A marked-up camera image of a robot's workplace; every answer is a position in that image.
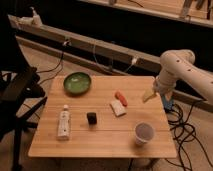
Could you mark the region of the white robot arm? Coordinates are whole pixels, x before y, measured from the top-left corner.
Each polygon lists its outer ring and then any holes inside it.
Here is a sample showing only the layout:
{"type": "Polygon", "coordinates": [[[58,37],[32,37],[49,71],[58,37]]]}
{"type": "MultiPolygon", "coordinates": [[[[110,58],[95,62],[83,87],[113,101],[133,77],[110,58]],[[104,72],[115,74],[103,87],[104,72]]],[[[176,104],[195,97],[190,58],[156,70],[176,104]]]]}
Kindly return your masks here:
{"type": "Polygon", "coordinates": [[[167,50],[160,56],[161,71],[153,85],[142,96],[143,102],[154,98],[157,93],[169,101],[178,80],[191,86],[213,104],[213,74],[194,66],[195,54],[191,50],[167,50]]]}

